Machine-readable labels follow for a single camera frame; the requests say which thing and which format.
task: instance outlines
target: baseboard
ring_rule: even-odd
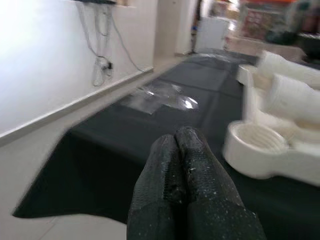
[[[3,145],[6,145],[8,143],[13,142],[16,139],[19,139],[23,137],[24,135],[31,133],[32,131],[41,128],[52,121],[55,121],[77,109],[80,109],[84,107],[85,105],[97,100],[98,98],[102,97],[103,95],[110,93],[120,87],[123,87],[125,84],[129,84],[136,80],[141,75],[144,75],[146,73],[153,72],[153,67],[145,68],[144,72],[136,72],[132,75],[129,75],[117,82],[112,83],[111,85],[108,85],[102,89],[99,89],[95,92],[89,93],[88,95],[78,98],[56,110],[53,110],[51,112],[48,112],[40,117],[37,117],[25,124],[22,124],[14,129],[11,129],[9,131],[6,131],[2,134],[0,134],[0,147]]]

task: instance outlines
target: wire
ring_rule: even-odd
[[[106,68],[106,66],[110,63],[110,61],[103,56],[104,53],[100,54],[101,52],[101,38],[100,35],[102,35],[102,37],[105,37],[105,49],[103,52],[107,51],[107,45],[108,45],[108,40],[109,40],[109,35],[110,35],[110,29],[111,29],[111,18],[110,18],[110,14],[109,12],[111,12],[111,9],[108,8],[107,13],[103,13],[104,15],[106,15],[106,24],[107,24],[107,30],[106,33],[102,33],[101,29],[100,29],[100,23],[99,23],[99,8],[98,6],[96,6],[94,8],[94,22],[95,22],[95,36],[96,36],[96,51],[93,49],[92,47],[92,43],[90,40],[90,35],[89,35],[89,31],[88,31],[88,26],[86,24],[86,19],[85,19],[85,14],[84,14],[84,9],[80,6],[80,2],[76,3],[76,7],[78,10],[78,15],[79,15],[79,19],[82,25],[82,29],[83,29],[83,33],[85,36],[85,40],[87,43],[87,46],[89,48],[89,50],[95,55],[95,62],[93,65],[93,73],[92,73],[92,85],[94,87],[100,87],[102,86],[105,81],[105,75],[107,75],[109,77],[109,80],[112,79],[113,77],[113,69],[108,69]],[[101,77],[103,78],[103,81],[100,84],[96,84],[96,80],[97,80],[97,73],[100,72]]]
[[[118,28],[117,28],[117,25],[116,25],[116,22],[115,22],[115,20],[114,20],[114,16],[112,15],[112,13],[111,13],[111,20],[112,20],[112,23],[113,23],[114,30],[115,30],[116,33],[118,34],[119,39],[120,39],[120,43],[121,43],[121,45],[122,45],[122,47],[123,47],[126,55],[128,56],[130,62],[132,63],[132,65],[133,65],[138,71],[140,71],[140,72],[142,72],[142,73],[146,73],[144,70],[140,69],[140,68],[134,63],[134,61],[132,60],[129,51],[128,51],[128,49],[127,49],[126,46],[125,46],[124,40],[123,40],[123,38],[122,38],[122,36],[121,36]]]
[[[94,24],[95,24],[95,28],[96,28],[97,32],[98,32],[100,35],[104,36],[104,37],[109,37],[109,33],[110,33],[109,28],[110,28],[110,25],[108,24],[108,21],[109,21],[108,12],[107,12],[107,13],[106,13],[106,12],[103,12],[103,15],[105,16],[106,23],[107,23],[107,25],[106,25],[106,27],[107,27],[106,33],[103,33],[103,32],[101,31],[101,29],[100,29],[99,7],[96,6],[94,9],[95,9]]]
[[[82,25],[82,29],[83,29],[84,37],[85,37],[85,40],[86,40],[86,44],[87,44],[88,48],[90,49],[90,51],[97,57],[98,55],[95,52],[95,50],[93,49],[91,41],[90,41],[88,27],[86,25],[86,20],[85,20],[85,15],[84,15],[84,10],[82,9],[80,2],[76,3],[76,8],[78,9],[78,15],[79,15],[79,19],[80,19],[80,22],[81,22],[81,25]]]

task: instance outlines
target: white wall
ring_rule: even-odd
[[[113,16],[141,69],[152,67],[158,0],[116,6]],[[92,8],[86,7],[94,38]],[[111,81],[91,83],[95,57],[88,50],[75,2],[6,0],[0,3],[0,136],[138,71],[111,30]]]
[[[157,58],[167,58],[175,55],[183,1],[158,1],[154,49],[154,55]]]
[[[203,0],[201,5],[201,17],[209,17],[209,11],[214,0]]]
[[[181,5],[181,14],[175,45],[175,52],[188,54],[192,50],[191,29],[195,17],[198,0],[184,0]]]

